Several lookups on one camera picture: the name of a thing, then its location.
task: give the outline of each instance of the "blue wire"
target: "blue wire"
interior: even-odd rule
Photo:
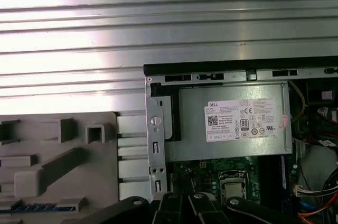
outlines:
[[[309,203],[306,203],[304,201],[300,201],[299,202],[301,204],[302,207],[304,207],[305,209],[308,209],[308,210],[316,210],[317,207],[315,207],[314,205],[312,204],[309,204]]]

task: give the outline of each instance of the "yellow wire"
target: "yellow wire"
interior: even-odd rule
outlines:
[[[305,98],[304,98],[302,92],[301,92],[301,91],[299,90],[299,88],[296,86],[296,84],[294,84],[291,80],[289,81],[289,83],[290,83],[290,85],[294,88],[294,90],[297,92],[297,94],[299,95],[299,97],[300,97],[301,100],[302,100],[302,109],[301,109],[301,112],[299,112],[299,114],[298,114],[297,116],[295,116],[295,117],[293,117],[293,118],[291,119],[291,122],[295,122],[295,121],[297,121],[298,119],[300,119],[301,116],[302,116],[302,115],[304,114],[304,112],[305,112],[305,107],[306,107],[306,105],[305,105]]]

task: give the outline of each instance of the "sticker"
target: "sticker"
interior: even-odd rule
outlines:
[[[337,122],[337,111],[336,110],[331,111],[331,117],[332,117],[332,121]]]
[[[281,163],[281,184],[283,188],[286,190],[286,172],[285,172],[285,159],[284,156],[280,157]]]
[[[328,108],[327,107],[322,107],[322,108],[319,108],[317,110],[317,112],[322,115],[323,117],[326,117],[327,115],[327,112],[328,112]]]
[[[284,130],[284,128],[286,127],[287,124],[287,120],[288,120],[288,116],[287,115],[282,115],[281,116],[281,121],[279,123],[279,128]]]
[[[322,100],[333,100],[332,90],[322,92]]]
[[[318,141],[318,142],[321,143],[323,146],[330,146],[330,147],[336,146],[336,144],[334,144],[331,141]]]
[[[276,137],[273,99],[210,101],[204,108],[206,141]]]

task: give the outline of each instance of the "blue connector strip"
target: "blue connector strip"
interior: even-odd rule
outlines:
[[[19,204],[11,210],[0,210],[1,213],[27,213],[27,212],[71,212],[75,207],[57,207],[56,203],[47,204]]]

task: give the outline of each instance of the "screw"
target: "screw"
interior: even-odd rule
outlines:
[[[237,206],[237,205],[239,205],[239,201],[237,199],[232,199],[232,200],[230,200],[230,204]]]
[[[177,194],[171,194],[171,195],[169,195],[168,198],[170,198],[170,199],[176,199],[177,198]]]
[[[161,118],[158,117],[158,116],[153,116],[153,117],[151,117],[151,119],[150,119],[150,123],[151,123],[152,125],[159,125],[159,124],[161,123]]]
[[[194,198],[196,198],[196,199],[201,199],[202,197],[203,197],[202,194],[195,194],[195,195],[194,195]]]
[[[133,204],[142,204],[142,201],[140,201],[140,200],[135,200],[135,201],[133,202]]]

